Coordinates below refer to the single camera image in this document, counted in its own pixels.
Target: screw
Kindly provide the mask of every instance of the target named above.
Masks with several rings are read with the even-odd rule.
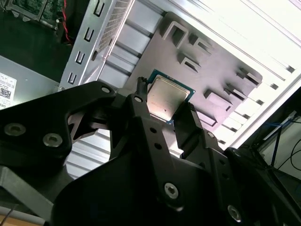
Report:
[[[4,127],[4,132],[9,136],[17,137],[26,132],[26,128],[24,125],[19,123],[10,123]]]
[[[213,135],[212,132],[209,132],[209,131],[208,131],[207,134],[209,135],[209,137],[214,138],[214,135]]]
[[[230,216],[238,223],[241,222],[241,216],[240,216],[240,213],[239,211],[234,207],[234,206],[231,206],[229,205],[228,206],[228,212],[230,214]]]
[[[166,183],[164,185],[164,190],[168,197],[171,199],[176,199],[179,196],[178,189],[171,183]]]
[[[58,147],[62,144],[63,139],[56,133],[48,133],[43,137],[43,143],[47,147]]]
[[[142,99],[140,97],[134,97],[135,101],[138,101],[138,102],[142,102]]]
[[[105,92],[105,93],[110,93],[110,90],[106,87],[102,87],[102,91]]]

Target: ventilation grille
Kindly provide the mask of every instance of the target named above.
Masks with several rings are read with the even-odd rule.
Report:
[[[101,52],[110,45],[111,40],[116,35],[118,28],[121,26],[122,20],[127,12],[127,7],[131,0],[118,0],[115,8],[111,14],[107,27],[104,30],[102,39],[99,44],[99,51]]]

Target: green circuit board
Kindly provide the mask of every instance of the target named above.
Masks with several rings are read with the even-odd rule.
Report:
[[[42,8],[44,0],[13,0],[13,4],[37,15]],[[58,12],[63,8],[63,0],[48,0],[41,20],[50,25],[55,25]]]

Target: barcode label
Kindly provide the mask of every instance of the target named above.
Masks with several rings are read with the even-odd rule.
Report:
[[[0,88],[0,96],[10,99],[11,92],[7,89]]]
[[[17,80],[0,73],[0,109],[13,105]]]

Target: wooden surface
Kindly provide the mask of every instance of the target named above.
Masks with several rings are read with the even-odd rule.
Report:
[[[4,219],[4,215],[0,215],[0,222]],[[36,224],[32,224],[32,223],[28,223],[22,220],[17,220],[14,218],[8,218],[5,223],[4,226],[39,226]]]

